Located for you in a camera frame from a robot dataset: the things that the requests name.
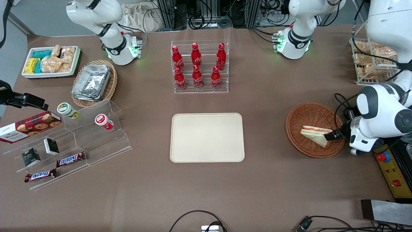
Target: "small black box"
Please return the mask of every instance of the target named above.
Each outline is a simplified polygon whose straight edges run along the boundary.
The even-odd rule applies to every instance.
[[[23,156],[24,164],[26,165],[26,167],[33,166],[40,162],[40,156],[37,153],[37,150],[34,148],[31,148],[21,155]]]
[[[45,139],[44,146],[46,147],[47,154],[56,156],[60,153],[59,148],[57,147],[57,142],[55,140],[49,138]]]

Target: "acrylic bottle rack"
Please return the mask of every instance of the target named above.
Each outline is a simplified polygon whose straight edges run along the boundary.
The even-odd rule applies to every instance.
[[[193,83],[193,64],[192,64],[192,44],[197,43],[199,46],[199,51],[202,54],[202,79],[203,79],[203,88],[196,89]],[[213,72],[213,66],[216,65],[216,53],[219,50],[219,43],[225,44],[226,52],[226,64],[225,69],[219,71],[220,73],[220,88],[214,90],[212,88],[211,75]],[[183,63],[185,65],[185,71],[183,75],[185,77],[185,82],[187,88],[185,90],[180,90],[177,88],[175,83],[175,73],[174,73],[174,64],[171,58],[171,74],[173,80],[173,89],[175,93],[218,93],[218,92],[229,92],[229,41],[228,40],[182,40],[182,41],[172,41],[170,47],[171,57],[173,56],[172,47],[177,46],[179,52],[183,57]]]

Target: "teal package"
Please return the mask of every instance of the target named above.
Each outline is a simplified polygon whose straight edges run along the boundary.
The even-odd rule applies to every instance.
[[[42,62],[41,61],[37,62],[36,69],[34,70],[34,73],[42,73]]]
[[[49,55],[51,55],[51,54],[52,54],[52,51],[37,51],[37,52],[34,52],[33,58],[43,59],[43,58],[45,58],[46,56],[49,56]]]

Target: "coca-cola bottle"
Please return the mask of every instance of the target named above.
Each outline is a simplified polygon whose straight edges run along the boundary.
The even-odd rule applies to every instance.
[[[225,69],[226,64],[226,51],[225,51],[225,44],[219,44],[219,50],[216,54],[216,65],[218,66],[219,70],[222,71]]]
[[[199,69],[202,69],[202,54],[199,52],[197,43],[192,44],[192,63],[193,65],[198,65]]]
[[[179,67],[181,72],[184,72],[185,65],[183,64],[183,57],[180,54],[178,47],[173,46],[172,52],[173,52],[173,56],[172,56],[173,64],[175,65],[175,67]]]
[[[199,65],[197,64],[193,65],[192,77],[193,77],[194,87],[198,90],[203,88],[202,74],[200,73]]]
[[[220,88],[220,73],[219,73],[219,68],[217,66],[213,67],[213,73],[212,73],[212,88],[214,90]]]
[[[185,90],[187,88],[185,77],[183,76],[179,67],[175,67],[175,82],[178,89]]]

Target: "yellow control panel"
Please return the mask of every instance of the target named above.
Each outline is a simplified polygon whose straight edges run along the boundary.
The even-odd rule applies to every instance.
[[[388,145],[383,145],[380,148],[374,150],[375,153],[384,151]],[[399,170],[398,164],[395,162],[391,151],[388,149],[384,152],[386,156],[389,156],[389,162],[385,163],[377,158],[379,167],[381,168],[382,173],[385,176],[386,182],[388,183],[389,188],[392,191],[392,194],[395,198],[411,198],[412,193]]]

